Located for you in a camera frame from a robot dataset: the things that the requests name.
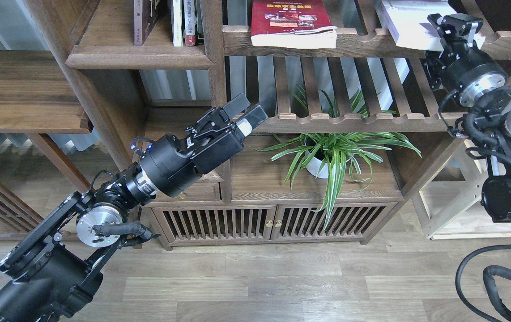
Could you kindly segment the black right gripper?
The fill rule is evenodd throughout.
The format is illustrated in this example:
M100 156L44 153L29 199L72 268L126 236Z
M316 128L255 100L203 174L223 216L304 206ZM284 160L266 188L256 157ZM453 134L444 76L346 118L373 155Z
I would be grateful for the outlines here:
M443 47L425 52L423 65L432 90L443 86L455 93L461 106L472 107L485 93L507 83L507 74L474 41L483 19L464 13L435 13L427 20L438 32Z

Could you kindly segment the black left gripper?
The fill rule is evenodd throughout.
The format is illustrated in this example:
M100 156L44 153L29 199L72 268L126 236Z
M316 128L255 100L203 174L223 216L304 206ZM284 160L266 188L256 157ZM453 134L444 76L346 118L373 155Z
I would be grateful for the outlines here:
M211 108L193 126L188 136L178 139L166 134L154 141L147 137L133 139L131 148L140 156L131 167L131 194L135 198L154 198L157 192L176 196L244 148L243 141L268 115L260 104L251 108L243 93L224 107ZM237 123L239 113L247 110Z

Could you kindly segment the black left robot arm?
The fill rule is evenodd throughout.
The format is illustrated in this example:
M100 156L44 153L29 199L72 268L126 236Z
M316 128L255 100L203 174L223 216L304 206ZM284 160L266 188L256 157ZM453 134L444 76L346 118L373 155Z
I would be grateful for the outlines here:
M115 251L157 238L129 211L161 192L177 196L204 174L244 149L245 138L268 115L239 94L213 107L178 139L167 134L146 149L131 148L139 162L92 191L74 192L1 261L10 281L0 289L0 322L57 322L90 303Z

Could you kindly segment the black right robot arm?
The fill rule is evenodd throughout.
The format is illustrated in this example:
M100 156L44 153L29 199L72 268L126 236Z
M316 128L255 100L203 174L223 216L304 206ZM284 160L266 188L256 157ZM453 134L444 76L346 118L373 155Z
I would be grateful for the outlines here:
M426 76L431 89L443 86L448 91L438 111L442 112L451 98L468 108L468 112L447 130L453 137L474 143L474 147L466 149L470 158L486 161L487 178L482 185L481 204L487 214L495 223L511 222L511 86L507 85L507 74L479 49L474 40L483 20L464 13L448 16L431 14L428 20L438 33L442 49L426 51L423 63ZM455 288L464 305L491 322L497 319L466 299L461 277L471 259L494 250L511 250L511 244L473 251L462 260L455 277ZM491 305L511 322L511 310L505 306L498 292L497 276L511 281L511 269L490 265L482 273Z

